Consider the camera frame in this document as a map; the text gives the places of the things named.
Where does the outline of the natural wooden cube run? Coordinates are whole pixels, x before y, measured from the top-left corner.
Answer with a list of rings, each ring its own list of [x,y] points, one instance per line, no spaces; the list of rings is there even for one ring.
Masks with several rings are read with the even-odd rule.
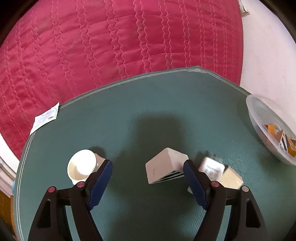
[[[230,166],[223,172],[219,183],[225,188],[240,189],[243,185],[243,178]]]

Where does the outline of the white power adapter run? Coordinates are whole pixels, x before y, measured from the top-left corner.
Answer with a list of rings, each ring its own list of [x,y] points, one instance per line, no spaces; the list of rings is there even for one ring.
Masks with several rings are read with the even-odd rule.
[[[222,164],[221,159],[214,155],[208,157],[199,157],[193,160],[193,163],[200,172],[203,172],[211,181],[220,181],[226,167]]]

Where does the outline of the orange wooden block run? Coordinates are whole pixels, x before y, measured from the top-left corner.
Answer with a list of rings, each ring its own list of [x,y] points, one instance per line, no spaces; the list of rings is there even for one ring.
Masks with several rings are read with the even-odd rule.
[[[286,136],[287,139],[287,152],[292,156],[295,157],[296,156],[296,148],[294,143],[292,142],[292,139],[288,136]]]

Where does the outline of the striped white triangular block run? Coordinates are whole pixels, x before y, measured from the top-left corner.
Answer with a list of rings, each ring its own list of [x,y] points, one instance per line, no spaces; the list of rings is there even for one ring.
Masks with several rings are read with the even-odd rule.
[[[156,184],[184,177],[183,165],[188,155],[165,148],[147,163],[145,169],[148,184]]]

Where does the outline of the orange wooden cube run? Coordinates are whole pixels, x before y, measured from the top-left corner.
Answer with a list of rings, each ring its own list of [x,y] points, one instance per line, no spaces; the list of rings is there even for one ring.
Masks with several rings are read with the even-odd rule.
[[[274,124],[268,124],[265,125],[267,131],[274,137],[275,136],[275,125]]]

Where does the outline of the white curtain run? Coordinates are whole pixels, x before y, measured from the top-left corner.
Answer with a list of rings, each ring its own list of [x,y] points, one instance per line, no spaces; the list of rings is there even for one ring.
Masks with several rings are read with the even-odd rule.
[[[0,157],[1,191],[11,197],[15,188],[16,172]]]

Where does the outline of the clear plastic bowl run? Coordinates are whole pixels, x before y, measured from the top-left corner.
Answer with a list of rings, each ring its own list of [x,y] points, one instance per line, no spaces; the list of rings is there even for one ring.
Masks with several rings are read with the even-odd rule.
[[[281,162],[294,166],[295,132],[267,103],[255,94],[246,97],[251,123],[267,149]]]

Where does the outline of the white paper slip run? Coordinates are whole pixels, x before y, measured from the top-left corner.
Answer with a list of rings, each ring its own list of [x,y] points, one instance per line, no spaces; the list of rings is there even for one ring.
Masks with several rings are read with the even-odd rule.
[[[55,106],[50,108],[48,111],[45,111],[43,114],[36,116],[32,129],[30,131],[30,135],[36,132],[36,130],[38,130],[40,127],[55,120],[58,115],[59,106],[60,106],[60,103],[58,102]]]

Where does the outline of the green table mat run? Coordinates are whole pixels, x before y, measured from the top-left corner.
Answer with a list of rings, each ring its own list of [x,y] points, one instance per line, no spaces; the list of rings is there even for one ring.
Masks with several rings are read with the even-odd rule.
[[[263,144],[248,115],[248,93],[197,68],[140,75],[60,106],[56,120],[31,135],[14,190],[19,240],[27,240],[44,193],[69,188],[70,158],[90,149],[113,163],[92,216],[104,240],[192,240],[204,210],[184,178],[150,185],[145,163],[165,148],[199,164],[215,155],[255,197],[269,238],[283,240],[295,222],[295,167]]]

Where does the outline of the red quilted bedspread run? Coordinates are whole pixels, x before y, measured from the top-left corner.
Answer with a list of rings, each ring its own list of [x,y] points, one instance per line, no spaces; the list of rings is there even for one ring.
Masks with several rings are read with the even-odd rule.
[[[238,1],[38,1],[1,45],[1,135],[19,158],[57,103],[191,66],[239,84],[242,63]]]

